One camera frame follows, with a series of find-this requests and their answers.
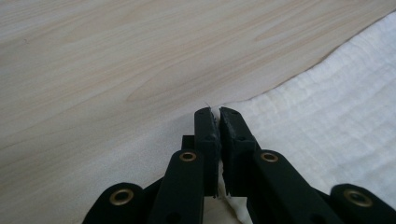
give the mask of white fabric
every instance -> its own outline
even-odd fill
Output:
[[[351,183],[396,208],[396,13],[281,86],[225,106],[312,187]]]

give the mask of metal grommet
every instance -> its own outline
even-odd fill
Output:
[[[131,189],[118,189],[110,196],[110,202],[114,205],[123,205],[128,203],[134,197],[134,192]]]
[[[262,159],[264,161],[269,161],[269,162],[276,162],[279,160],[279,158],[277,157],[277,155],[274,155],[272,153],[269,152],[264,152],[262,153]]]
[[[197,159],[197,155],[193,152],[183,152],[179,157],[182,161],[195,161]]]
[[[360,207],[371,207],[373,205],[373,201],[369,197],[354,189],[344,190],[344,197]]]

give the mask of wood grain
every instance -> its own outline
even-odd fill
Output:
[[[268,91],[396,1],[1,1],[0,223],[80,223],[163,175],[192,112]],[[205,223],[236,222],[206,200]]]

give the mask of black plastic part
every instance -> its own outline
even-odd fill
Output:
[[[154,205],[155,200],[157,199],[157,194],[158,191],[160,190],[161,183],[163,182],[163,179],[159,179],[143,189],[143,192],[145,193],[145,218],[144,218],[144,223],[149,218],[149,214],[151,213],[152,206]]]
[[[220,109],[220,125],[223,161],[223,177],[227,194],[236,197],[248,195],[251,176],[249,167],[253,153],[258,150],[256,139],[236,110]]]
[[[249,196],[247,196],[247,210],[250,219],[254,224],[273,224],[276,223],[276,217],[271,211],[270,205],[260,194],[259,188],[252,188]]]
[[[261,150],[253,160],[252,173],[276,223],[343,223],[281,154]]]
[[[367,189],[337,185],[330,198],[332,208],[346,223],[396,223],[396,211]]]
[[[128,183],[114,185],[101,194],[83,224],[144,223],[144,201],[144,192],[139,186]]]
[[[169,162],[148,223],[202,223],[203,206],[204,156],[180,150]]]
[[[181,150],[194,150],[195,143],[194,143],[194,135],[183,135],[181,140]]]
[[[216,126],[216,121],[210,107],[202,108],[195,112],[194,129],[194,149],[200,151],[205,156],[205,196],[217,197],[219,195],[218,183],[221,143],[219,129]]]

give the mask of white towel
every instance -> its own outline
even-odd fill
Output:
[[[281,86],[225,106],[312,187],[351,183],[396,208],[396,13]]]

